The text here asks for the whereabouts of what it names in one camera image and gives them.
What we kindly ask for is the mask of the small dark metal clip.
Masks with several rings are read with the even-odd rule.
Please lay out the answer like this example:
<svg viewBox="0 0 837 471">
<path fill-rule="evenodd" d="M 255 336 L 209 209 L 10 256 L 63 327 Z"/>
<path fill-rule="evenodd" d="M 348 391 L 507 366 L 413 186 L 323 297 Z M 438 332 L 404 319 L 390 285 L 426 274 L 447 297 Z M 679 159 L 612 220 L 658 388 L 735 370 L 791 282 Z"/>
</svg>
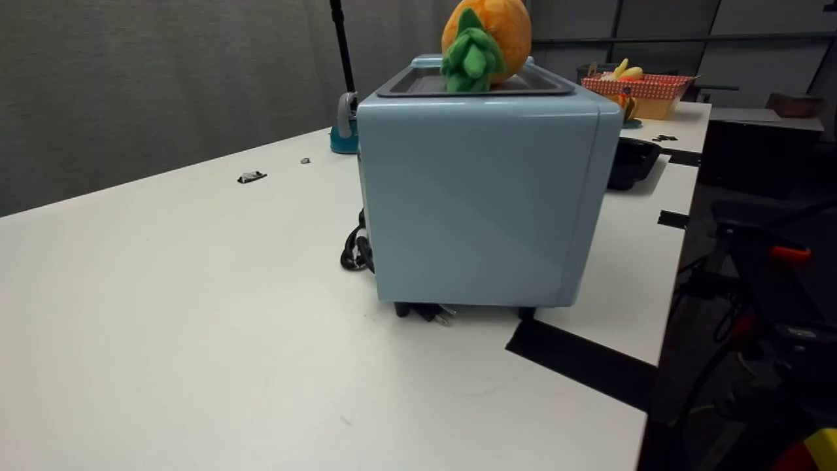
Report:
<svg viewBox="0 0 837 471">
<path fill-rule="evenodd" d="M 238 183 L 247 186 L 247 183 L 256 183 L 263 178 L 268 178 L 268 172 L 251 171 L 251 172 L 238 175 Z"/>
</svg>

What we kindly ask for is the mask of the light blue toaster oven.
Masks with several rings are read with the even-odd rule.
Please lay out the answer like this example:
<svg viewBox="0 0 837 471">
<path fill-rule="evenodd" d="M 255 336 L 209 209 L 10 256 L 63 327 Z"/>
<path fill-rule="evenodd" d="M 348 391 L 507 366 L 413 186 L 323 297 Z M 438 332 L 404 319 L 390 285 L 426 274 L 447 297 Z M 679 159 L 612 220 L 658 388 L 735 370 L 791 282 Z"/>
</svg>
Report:
<svg viewBox="0 0 837 471">
<path fill-rule="evenodd" d="M 408 68 L 442 70 L 442 61 L 420 55 L 401 73 Z M 362 209 L 380 299 L 510 310 L 577 301 L 624 112 L 564 82 L 573 86 L 565 98 L 390 100 L 382 83 L 362 100 Z"/>
</svg>

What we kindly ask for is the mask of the dark grey top tray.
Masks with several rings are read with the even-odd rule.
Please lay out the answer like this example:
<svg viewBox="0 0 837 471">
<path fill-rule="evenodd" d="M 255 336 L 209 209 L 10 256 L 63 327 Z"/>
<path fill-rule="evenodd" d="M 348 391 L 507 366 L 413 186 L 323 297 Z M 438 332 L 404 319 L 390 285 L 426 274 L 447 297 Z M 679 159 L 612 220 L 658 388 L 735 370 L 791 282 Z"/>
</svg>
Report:
<svg viewBox="0 0 837 471">
<path fill-rule="evenodd" d="M 573 86 L 560 77 L 527 65 L 503 83 L 486 90 L 486 98 L 565 98 Z M 413 98 L 447 98 L 439 68 L 408 68 L 380 90 L 380 98 L 413 100 Z"/>
</svg>

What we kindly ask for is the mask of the black tape patch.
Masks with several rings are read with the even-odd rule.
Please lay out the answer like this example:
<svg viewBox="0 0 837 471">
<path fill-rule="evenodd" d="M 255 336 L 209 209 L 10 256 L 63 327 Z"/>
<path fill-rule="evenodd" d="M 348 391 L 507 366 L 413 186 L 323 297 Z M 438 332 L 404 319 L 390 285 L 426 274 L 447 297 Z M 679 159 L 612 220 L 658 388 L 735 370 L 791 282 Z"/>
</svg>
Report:
<svg viewBox="0 0 837 471">
<path fill-rule="evenodd" d="M 658 366 L 647 362 L 540 319 L 524 319 L 507 349 L 630 408 L 651 408 Z"/>
</svg>

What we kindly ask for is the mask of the black vertical stand pole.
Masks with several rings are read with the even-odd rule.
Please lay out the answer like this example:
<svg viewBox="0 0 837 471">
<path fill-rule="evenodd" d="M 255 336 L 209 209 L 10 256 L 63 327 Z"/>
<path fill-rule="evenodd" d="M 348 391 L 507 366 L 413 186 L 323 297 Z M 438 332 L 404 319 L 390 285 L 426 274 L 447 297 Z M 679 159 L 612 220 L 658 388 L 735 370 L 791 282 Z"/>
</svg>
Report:
<svg viewBox="0 0 837 471">
<path fill-rule="evenodd" d="M 352 64 L 348 34 L 346 34 L 344 0 L 329 0 L 329 19 L 332 19 L 335 40 L 339 40 L 339 55 L 340 55 L 346 91 L 358 91 L 356 77 L 354 77 L 354 64 Z"/>
</svg>

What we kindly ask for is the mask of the black plastic tray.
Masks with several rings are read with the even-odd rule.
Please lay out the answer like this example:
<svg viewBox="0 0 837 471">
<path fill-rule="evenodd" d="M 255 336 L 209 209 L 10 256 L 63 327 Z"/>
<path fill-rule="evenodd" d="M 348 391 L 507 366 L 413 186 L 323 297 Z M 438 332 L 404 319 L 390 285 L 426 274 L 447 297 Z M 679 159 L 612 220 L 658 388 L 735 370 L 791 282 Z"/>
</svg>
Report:
<svg viewBox="0 0 837 471">
<path fill-rule="evenodd" d="M 624 140 L 609 171 L 609 191 L 630 191 L 637 183 L 647 182 L 658 166 L 662 148 L 654 142 Z"/>
</svg>

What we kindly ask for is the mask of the orange plush carrot toy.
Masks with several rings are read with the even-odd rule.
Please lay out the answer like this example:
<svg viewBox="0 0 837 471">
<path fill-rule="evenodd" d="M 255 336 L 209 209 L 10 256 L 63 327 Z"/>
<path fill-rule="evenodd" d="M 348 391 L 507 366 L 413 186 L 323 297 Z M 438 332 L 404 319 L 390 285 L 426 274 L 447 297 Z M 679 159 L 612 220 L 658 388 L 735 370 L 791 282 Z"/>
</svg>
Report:
<svg viewBox="0 0 837 471">
<path fill-rule="evenodd" d="M 444 21 L 442 82 L 447 91 L 489 91 L 532 55 L 527 0 L 459 0 Z"/>
</svg>

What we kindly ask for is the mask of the red checkered food basket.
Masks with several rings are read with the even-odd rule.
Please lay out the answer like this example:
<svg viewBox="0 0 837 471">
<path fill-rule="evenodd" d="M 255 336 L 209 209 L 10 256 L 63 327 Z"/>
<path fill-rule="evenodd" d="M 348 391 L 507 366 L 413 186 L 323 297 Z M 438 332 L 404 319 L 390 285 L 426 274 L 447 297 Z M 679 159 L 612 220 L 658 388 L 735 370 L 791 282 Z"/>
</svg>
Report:
<svg viewBox="0 0 837 471">
<path fill-rule="evenodd" d="M 667 120 L 693 78 L 680 73 L 650 73 L 624 57 L 616 68 L 590 68 L 582 83 L 630 107 L 633 119 Z"/>
</svg>

